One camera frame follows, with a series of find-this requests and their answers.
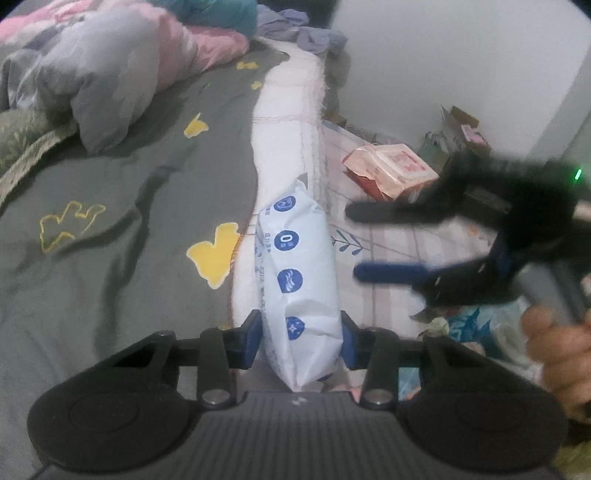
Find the plaid fabric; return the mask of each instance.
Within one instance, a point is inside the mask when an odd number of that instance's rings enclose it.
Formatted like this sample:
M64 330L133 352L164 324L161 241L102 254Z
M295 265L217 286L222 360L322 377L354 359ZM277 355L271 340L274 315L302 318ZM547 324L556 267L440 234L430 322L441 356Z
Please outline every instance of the plaid fabric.
M368 260L452 264L486 255L495 233L461 218L436 227L359 225L345 218L345 206L367 195L346 174L344 158L364 140L330 122L323 124L328 172L328 213L335 247L341 309L362 326L389 328L416 337L425 327L408 315L407 287L361 285L353 267Z

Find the white plastic package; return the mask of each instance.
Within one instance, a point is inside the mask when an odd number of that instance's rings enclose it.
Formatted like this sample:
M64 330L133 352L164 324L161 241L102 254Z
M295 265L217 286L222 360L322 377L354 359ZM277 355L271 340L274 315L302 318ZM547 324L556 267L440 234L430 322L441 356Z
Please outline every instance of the white plastic package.
M336 370L343 332L326 215L299 180L259 213L255 272L269 363L305 390Z

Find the finger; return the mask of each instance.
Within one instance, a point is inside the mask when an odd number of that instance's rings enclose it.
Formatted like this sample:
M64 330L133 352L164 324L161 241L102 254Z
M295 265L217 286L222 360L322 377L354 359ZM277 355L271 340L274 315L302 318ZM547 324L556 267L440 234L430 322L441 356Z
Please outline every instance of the finger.
M542 372L542 383L551 391L591 380L591 350L559 364L548 364Z
M591 400L591 381L579 382L554 392L569 417L575 416L582 405Z
M532 306L521 316L521 330L531 338L544 333L552 327L552 311L546 307Z
M527 354L536 362L559 363L591 349L591 331L582 325L556 326L530 338Z

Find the gray bed sheet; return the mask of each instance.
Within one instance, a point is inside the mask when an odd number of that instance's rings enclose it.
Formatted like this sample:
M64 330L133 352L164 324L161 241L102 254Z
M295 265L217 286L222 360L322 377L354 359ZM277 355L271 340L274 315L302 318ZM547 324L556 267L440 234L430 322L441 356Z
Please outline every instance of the gray bed sheet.
M245 231L256 200L252 112L285 54L242 59L155 97L127 139L52 151L0 212L0 478L39 467L26 419L46 390L158 330L231 322L187 250Z

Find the metal bolt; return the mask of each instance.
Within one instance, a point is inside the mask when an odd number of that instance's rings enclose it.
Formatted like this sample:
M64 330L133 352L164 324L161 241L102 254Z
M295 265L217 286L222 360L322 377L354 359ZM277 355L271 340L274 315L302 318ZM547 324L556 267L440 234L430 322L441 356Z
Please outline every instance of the metal bolt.
M389 390L383 388L374 388L369 390L364 395L365 400L373 405L385 405L390 403L394 399L394 395Z
M214 390L207 390L201 398L210 405L221 405L230 400L230 392L215 388Z

